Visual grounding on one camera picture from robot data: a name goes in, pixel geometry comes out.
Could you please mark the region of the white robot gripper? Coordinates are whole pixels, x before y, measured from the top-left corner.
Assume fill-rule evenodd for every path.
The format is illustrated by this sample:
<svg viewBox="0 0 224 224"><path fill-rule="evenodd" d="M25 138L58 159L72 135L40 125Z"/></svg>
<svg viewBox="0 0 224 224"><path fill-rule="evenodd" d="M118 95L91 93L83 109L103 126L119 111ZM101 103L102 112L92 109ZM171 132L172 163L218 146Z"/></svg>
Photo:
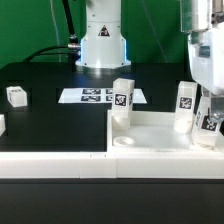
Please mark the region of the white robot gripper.
<svg viewBox="0 0 224 224"><path fill-rule="evenodd" d="M223 122L224 29L212 28L201 33L191 33L188 36L188 55L193 80L211 92L210 119Z"/></svg>

